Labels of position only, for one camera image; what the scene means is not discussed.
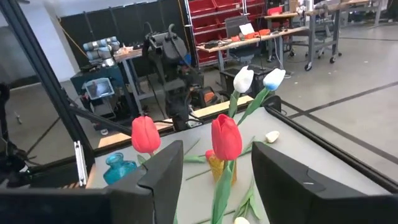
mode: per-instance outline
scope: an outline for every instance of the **caster wheel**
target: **caster wheel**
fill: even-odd
[[[310,64],[306,64],[306,65],[304,66],[304,69],[305,69],[306,71],[311,70],[311,68],[312,68],[312,65],[310,65]]]
[[[102,135],[102,136],[108,135],[108,130],[107,130],[107,129],[102,129],[102,130],[101,130],[101,135]]]
[[[329,60],[330,63],[334,63],[335,61],[336,61],[335,57],[331,57],[330,60]]]

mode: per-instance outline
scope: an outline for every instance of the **black wall panel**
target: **black wall panel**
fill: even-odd
[[[61,18],[61,26],[68,33],[68,35],[76,42],[76,44],[82,49],[83,44],[89,41],[93,41],[93,38],[86,23],[84,14],[77,14],[73,16],[65,16]],[[88,59],[78,49],[78,47],[67,37],[70,48],[76,58],[79,67],[89,65]]]
[[[156,2],[87,12],[87,17],[95,40],[116,36],[120,43],[124,43],[126,46],[132,46],[144,40],[145,35],[149,33],[149,28],[144,26],[145,22],[149,22],[152,30],[156,32],[165,32],[169,24],[173,23],[175,24],[174,32],[185,41],[187,46],[190,46],[187,49],[191,51],[194,62],[195,48],[189,28],[183,26],[181,18],[183,17],[184,23],[187,24],[187,15],[184,1],[180,1],[182,14],[178,0],[158,0]],[[63,17],[62,26],[81,48],[83,48],[84,43],[93,40],[93,35],[90,32],[90,26],[87,24],[84,13]],[[71,40],[68,39],[68,41],[79,66],[88,65],[87,58]],[[144,58],[135,58],[133,62],[140,77],[153,73],[153,69],[149,68]]]
[[[87,12],[87,17],[96,40],[117,35],[110,9]]]

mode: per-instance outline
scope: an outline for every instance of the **vase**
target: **vase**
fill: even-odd
[[[110,168],[104,173],[104,180],[108,185],[111,185],[122,179],[128,173],[137,169],[137,164],[134,161],[123,160],[123,154],[117,152],[106,158],[106,164]]]
[[[217,181],[220,179],[221,175],[223,174],[224,170],[224,161],[221,159],[218,159],[215,155],[210,156],[210,158],[207,160],[207,162],[210,165],[211,173],[213,174],[214,182],[217,183]],[[231,185],[234,185],[236,183],[236,163],[235,161],[234,164],[234,171],[232,174],[232,181]]]

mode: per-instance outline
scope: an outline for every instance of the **white petal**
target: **white petal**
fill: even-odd
[[[248,66],[243,67],[234,78],[234,89],[240,93],[248,91],[253,81],[253,76],[253,70],[248,70]]]
[[[234,224],[250,224],[249,221],[243,217],[235,218]]]
[[[278,89],[285,77],[286,71],[279,68],[275,68],[270,72],[263,80],[262,84],[270,91]]]

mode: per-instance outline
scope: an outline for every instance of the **bottle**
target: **bottle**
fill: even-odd
[[[134,161],[124,161],[123,154],[117,152],[106,158],[106,164],[110,168],[104,173],[104,180],[108,185],[111,185],[122,179],[128,173],[137,169],[137,164]]]

